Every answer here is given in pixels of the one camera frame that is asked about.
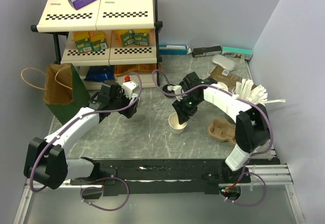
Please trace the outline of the white paper coffee cup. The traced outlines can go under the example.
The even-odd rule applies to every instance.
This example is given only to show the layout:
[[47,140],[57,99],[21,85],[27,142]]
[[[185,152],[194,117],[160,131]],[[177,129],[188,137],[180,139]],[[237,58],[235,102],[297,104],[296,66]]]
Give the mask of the white paper coffee cup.
[[180,124],[176,112],[172,113],[168,118],[168,123],[172,134],[180,135],[187,126],[187,122]]

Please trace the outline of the brown green paper bag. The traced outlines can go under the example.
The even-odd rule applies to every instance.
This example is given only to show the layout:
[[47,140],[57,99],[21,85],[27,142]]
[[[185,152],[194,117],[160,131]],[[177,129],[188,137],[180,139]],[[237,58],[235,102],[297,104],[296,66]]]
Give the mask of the brown green paper bag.
[[27,70],[29,68],[21,71],[22,80],[44,92],[46,106],[61,124],[66,124],[88,104],[90,94],[73,64],[52,64],[45,72],[33,68],[45,76],[45,85],[42,87],[33,85],[24,78]]

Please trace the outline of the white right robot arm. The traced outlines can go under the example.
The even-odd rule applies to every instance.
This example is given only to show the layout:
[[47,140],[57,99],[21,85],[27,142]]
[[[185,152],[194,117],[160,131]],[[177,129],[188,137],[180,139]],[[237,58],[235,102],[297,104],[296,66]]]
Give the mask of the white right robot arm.
[[227,167],[221,171],[226,182],[234,182],[240,175],[239,169],[256,149],[271,139],[265,107],[235,98],[213,78],[200,79],[192,72],[179,85],[167,86],[167,90],[176,95],[172,106],[179,124],[189,121],[203,101],[216,106],[235,122],[236,146],[225,160]]

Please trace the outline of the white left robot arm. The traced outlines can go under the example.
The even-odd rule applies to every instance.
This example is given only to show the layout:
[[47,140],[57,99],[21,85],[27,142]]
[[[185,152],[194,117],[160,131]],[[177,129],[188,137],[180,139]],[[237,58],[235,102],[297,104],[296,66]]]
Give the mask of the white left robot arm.
[[100,163],[87,158],[67,159],[66,154],[90,129],[112,112],[131,118],[137,111],[142,85],[135,81],[102,84],[77,114],[47,137],[28,145],[24,176],[44,187],[57,189],[67,179],[83,178],[95,184],[101,176]]

